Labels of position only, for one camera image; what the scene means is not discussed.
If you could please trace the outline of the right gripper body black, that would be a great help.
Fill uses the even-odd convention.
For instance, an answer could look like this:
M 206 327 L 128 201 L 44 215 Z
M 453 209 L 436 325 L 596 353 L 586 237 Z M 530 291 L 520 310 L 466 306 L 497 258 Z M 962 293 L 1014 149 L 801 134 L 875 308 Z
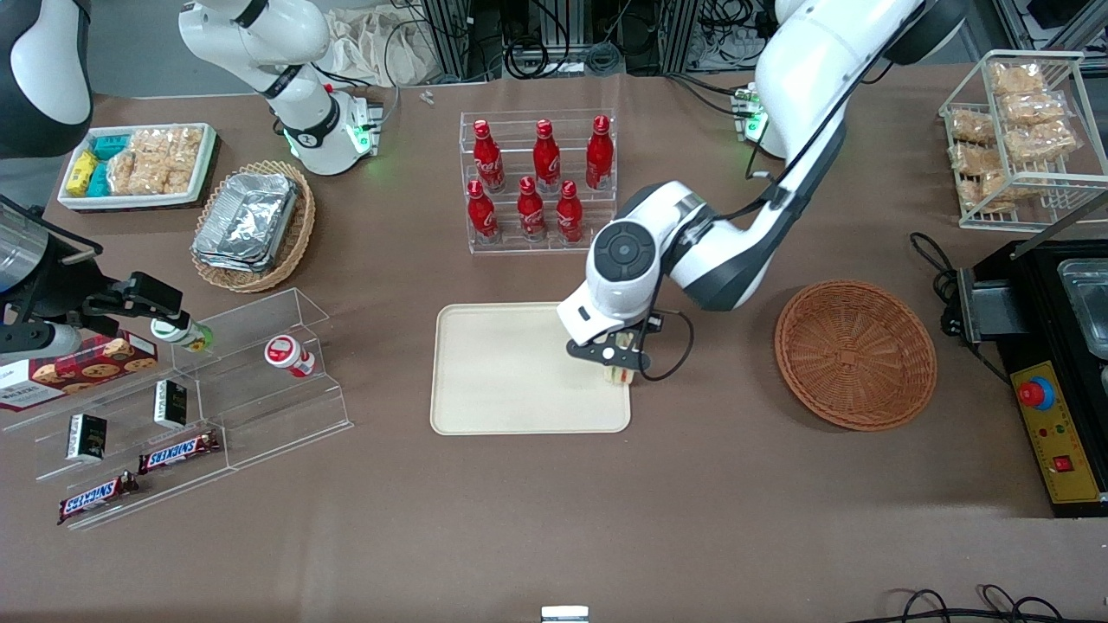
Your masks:
M 100 270 L 96 261 L 72 264 L 64 261 L 76 249 L 55 235 L 45 235 L 45 245 L 35 269 L 23 280 L 23 340 L 55 338 L 55 328 L 95 331 L 107 337 L 117 335 L 117 321 L 95 307 L 99 296 L 113 296 L 114 279 Z

